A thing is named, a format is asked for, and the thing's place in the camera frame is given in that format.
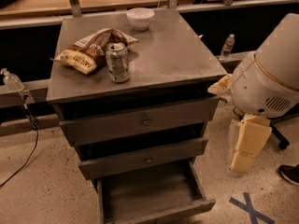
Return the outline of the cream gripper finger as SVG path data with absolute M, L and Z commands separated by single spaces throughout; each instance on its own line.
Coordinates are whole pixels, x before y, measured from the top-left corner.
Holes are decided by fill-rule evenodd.
M 218 96 L 229 96 L 231 91 L 231 78 L 232 74 L 227 74 L 212 84 L 207 91 Z
M 246 114 L 238 122 L 239 133 L 230 169 L 237 173 L 246 173 L 260 154 L 272 132 L 270 120 L 260 116 Z

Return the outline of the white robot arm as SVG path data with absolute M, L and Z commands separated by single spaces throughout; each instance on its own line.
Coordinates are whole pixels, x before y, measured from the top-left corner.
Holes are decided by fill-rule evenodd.
M 273 131 L 270 120 L 299 103 L 299 15 L 286 15 L 260 47 L 208 91 L 231 100 L 244 114 L 230 164 L 231 171 L 244 174 Z

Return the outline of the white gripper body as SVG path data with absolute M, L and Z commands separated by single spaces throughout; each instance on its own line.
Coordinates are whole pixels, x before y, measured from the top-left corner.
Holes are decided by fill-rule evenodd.
M 234 106 L 243 113 L 269 119 L 282 117 L 299 104 L 298 91 L 271 78 L 254 51 L 234 70 L 230 94 Z

